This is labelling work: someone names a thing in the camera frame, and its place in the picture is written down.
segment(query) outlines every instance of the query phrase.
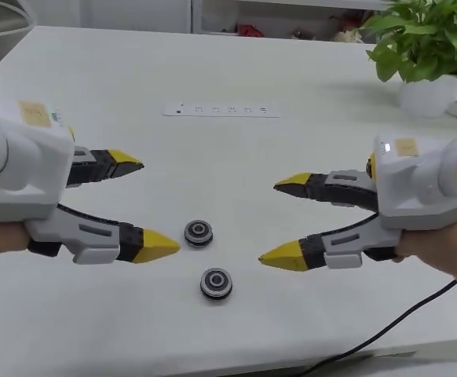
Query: white flower pot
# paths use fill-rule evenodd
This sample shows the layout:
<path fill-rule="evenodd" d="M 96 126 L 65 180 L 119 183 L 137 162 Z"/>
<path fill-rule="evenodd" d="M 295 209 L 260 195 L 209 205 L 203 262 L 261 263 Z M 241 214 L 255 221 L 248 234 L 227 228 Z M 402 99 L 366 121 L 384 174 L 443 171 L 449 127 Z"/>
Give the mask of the white flower pot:
<path fill-rule="evenodd" d="M 445 75 L 438 80 L 404 82 L 398 104 L 408 114 L 433 118 L 445 113 L 457 96 L 457 78 Z"/>

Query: red object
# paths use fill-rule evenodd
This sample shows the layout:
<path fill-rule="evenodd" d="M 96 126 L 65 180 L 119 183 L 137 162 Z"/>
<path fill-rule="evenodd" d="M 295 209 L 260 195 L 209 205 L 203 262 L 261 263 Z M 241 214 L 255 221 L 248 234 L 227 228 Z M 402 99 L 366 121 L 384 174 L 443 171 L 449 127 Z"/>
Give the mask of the red object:
<path fill-rule="evenodd" d="M 357 16 L 332 16 L 330 18 L 338 21 L 338 29 L 340 31 L 357 29 L 363 24 L 363 21 Z"/>
<path fill-rule="evenodd" d="M 255 26 L 237 25 L 237 32 L 241 37 L 264 38 L 265 36 Z"/>

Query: green leaf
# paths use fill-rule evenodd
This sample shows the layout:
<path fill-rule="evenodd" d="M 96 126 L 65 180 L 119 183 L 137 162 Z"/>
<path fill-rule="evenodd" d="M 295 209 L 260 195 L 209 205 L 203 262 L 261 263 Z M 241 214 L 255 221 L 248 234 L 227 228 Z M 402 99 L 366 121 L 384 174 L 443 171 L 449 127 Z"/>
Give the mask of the green leaf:
<path fill-rule="evenodd" d="M 436 57 L 421 57 L 415 65 L 415 81 L 431 80 L 437 70 L 438 59 Z"/>
<path fill-rule="evenodd" d="M 404 27 L 405 34 L 431 35 L 438 31 L 434 25 L 406 25 Z"/>
<path fill-rule="evenodd" d="M 391 51 L 392 50 L 386 44 L 379 43 L 377 46 L 375 46 L 375 48 L 372 51 L 367 51 L 367 54 L 370 57 L 370 59 L 377 62 L 383 59 L 386 56 L 386 54 L 390 53 Z"/>
<path fill-rule="evenodd" d="M 442 75 L 454 75 L 457 72 L 457 62 L 454 60 L 439 60 L 436 75 L 440 77 Z"/>
<path fill-rule="evenodd" d="M 435 42 L 435 37 L 433 37 L 431 35 L 424 35 L 420 39 L 419 48 L 421 50 L 431 50 L 431 49 L 433 49 L 434 42 Z"/>
<path fill-rule="evenodd" d="M 426 20 L 443 19 L 455 12 L 455 6 L 445 2 L 432 3 L 426 14 Z"/>
<path fill-rule="evenodd" d="M 396 40 L 396 51 L 401 56 L 410 53 L 412 47 L 415 46 L 415 37 L 414 35 L 394 35 Z"/>
<path fill-rule="evenodd" d="M 386 34 L 386 35 L 383 35 L 379 41 L 377 42 L 377 46 L 378 45 L 384 45 L 384 46 L 388 46 L 388 45 L 392 45 L 395 43 L 395 40 L 394 40 L 394 34 L 392 33 L 389 33 L 389 34 Z"/>
<path fill-rule="evenodd" d="M 386 46 L 383 46 L 382 50 L 377 56 L 376 68 L 378 79 L 386 82 L 397 72 L 400 67 L 401 58 L 396 52 Z"/>
<path fill-rule="evenodd" d="M 394 2 L 389 9 L 405 20 L 413 20 L 414 15 L 409 2 Z"/>
<path fill-rule="evenodd" d="M 398 16 L 373 16 L 369 18 L 361 28 L 368 29 L 371 33 L 379 33 L 380 31 L 384 31 L 392 27 L 402 27 L 406 24 L 408 24 L 408 21 Z"/>
<path fill-rule="evenodd" d="M 437 69 L 434 70 L 434 72 L 430 75 L 428 80 L 430 80 L 430 81 L 438 80 L 442 75 L 443 75 L 443 73 L 441 72 L 440 65 L 438 63 Z"/>
<path fill-rule="evenodd" d="M 455 49 L 457 49 L 457 31 L 445 30 L 445 35 L 447 36 L 450 43 L 454 45 Z"/>
<path fill-rule="evenodd" d="M 409 60 L 403 60 L 398 68 L 400 77 L 405 82 L 413 82 L 414 80 L 414 64 Z"/>

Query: white wall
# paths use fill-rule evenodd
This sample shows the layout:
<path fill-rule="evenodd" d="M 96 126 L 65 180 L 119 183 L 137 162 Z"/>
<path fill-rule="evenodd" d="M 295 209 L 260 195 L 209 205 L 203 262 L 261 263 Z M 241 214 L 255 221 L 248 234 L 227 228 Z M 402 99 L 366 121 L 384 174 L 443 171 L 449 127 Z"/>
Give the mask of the white wall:
<path fill-rule="evenodd" d="M 80 0 L 27 1 L 35 11 L 41 25 L 66 27 L 80 27 L 81 25 Z"/>
<path fill-rule="evenodd" d="M 46 26 L 190 32 L 190 0 L 27 0 Z M 24 35 L 0 38 L 2 59 Z"/>
<path fill-rule="evenodd" d="M 190 0 L 79 1 L 83 27 L 190 32 Z"/>

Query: power strip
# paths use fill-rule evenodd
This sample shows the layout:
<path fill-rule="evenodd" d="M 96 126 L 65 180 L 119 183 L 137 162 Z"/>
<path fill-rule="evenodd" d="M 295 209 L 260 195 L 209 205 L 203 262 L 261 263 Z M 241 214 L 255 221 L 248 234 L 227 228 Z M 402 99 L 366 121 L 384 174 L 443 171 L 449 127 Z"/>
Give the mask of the power strip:
<path fill-rule="evenodd" d="M 208 116 L 236 118 L 280 118 L 280 113 L 266 104 L 187 104 L 176 102 L 164 106 L 164 116 Z"/>

